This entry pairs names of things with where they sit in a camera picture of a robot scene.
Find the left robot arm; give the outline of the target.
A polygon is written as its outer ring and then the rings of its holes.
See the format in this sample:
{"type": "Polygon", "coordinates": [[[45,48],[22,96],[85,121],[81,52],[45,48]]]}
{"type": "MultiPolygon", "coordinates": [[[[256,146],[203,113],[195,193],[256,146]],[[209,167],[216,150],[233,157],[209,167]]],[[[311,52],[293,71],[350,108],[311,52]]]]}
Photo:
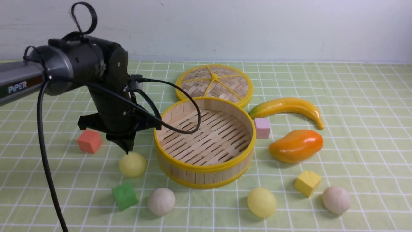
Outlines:
{"type": "Polygon", "coordinates": [[[119,44],[88,37],[84,40],[50,39],[34,49],[25,60],[1,64],[1,106],[40,90],[51,75],[69,81],[50,82],[45,94],[57,96],[88,86],[97,113],[81,116],[78,127],[106,134],[108,141],[126,153],[133,150],[135,133],[148,128],[161,130],[157,109],[152,116],[138,110],[133,91],[143,77],[127,71],[128,52],[119,44]]]}

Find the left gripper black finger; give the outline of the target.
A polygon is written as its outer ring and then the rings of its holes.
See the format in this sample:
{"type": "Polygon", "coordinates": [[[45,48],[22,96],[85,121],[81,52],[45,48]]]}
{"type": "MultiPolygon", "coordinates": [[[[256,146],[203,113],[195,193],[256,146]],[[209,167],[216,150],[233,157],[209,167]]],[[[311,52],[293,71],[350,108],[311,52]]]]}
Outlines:
{"type": "Polygon", "coordinates": [[[106,134],[106,139],[117,144],[126,154],[129,154],[134,148],[135,135],[135,132],[120,135],[106,134]]]}

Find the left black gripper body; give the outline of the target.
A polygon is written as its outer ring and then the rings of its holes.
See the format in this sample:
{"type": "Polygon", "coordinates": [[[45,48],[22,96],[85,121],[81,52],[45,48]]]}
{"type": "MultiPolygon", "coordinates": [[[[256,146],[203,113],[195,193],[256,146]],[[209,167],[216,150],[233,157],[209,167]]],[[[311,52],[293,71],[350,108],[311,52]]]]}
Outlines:
{"type": "Polygon", "coordinates": [[[162,129],[160,114],[156,107],[153,107],[155,116],[137,110],[131,103],[137,103],[134,94],[123,93],[126,101],[113,96],[112,94],[88,87],[97,113],[80,116],[78,128],[87,128],[106,134],[109,141],[133,142],[138,131],[149,128],[162,129]]]}

